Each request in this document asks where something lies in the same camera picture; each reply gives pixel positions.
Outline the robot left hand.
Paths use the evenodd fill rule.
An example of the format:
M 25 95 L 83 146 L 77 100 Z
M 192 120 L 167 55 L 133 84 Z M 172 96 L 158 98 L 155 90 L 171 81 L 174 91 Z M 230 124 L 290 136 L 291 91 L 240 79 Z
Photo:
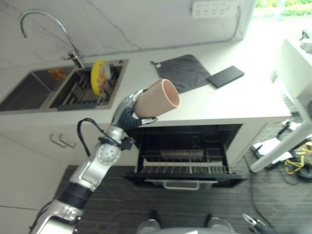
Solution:
M 138 90 L 135 93 L 125 97 L 118 105 L 113 114 L 111 125 L 124 131 L 134 129 L 142 125 L 150 124 L 157 121 L 156 117 L 134 117 L 134 107 L 139 97 L 147 89 Z

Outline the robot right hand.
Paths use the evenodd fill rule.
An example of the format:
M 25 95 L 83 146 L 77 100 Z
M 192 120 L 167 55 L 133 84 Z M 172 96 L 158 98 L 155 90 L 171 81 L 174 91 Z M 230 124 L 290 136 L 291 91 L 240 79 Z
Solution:
M 254 219 L 253 217 L 242 214 L 243 219 L 249 223 L 254 230 L 256 230 L 259 234 L 275 234 L 275 230 L 272 227 L 269 227 L 268 225 L 263 224 L 260 220 Z

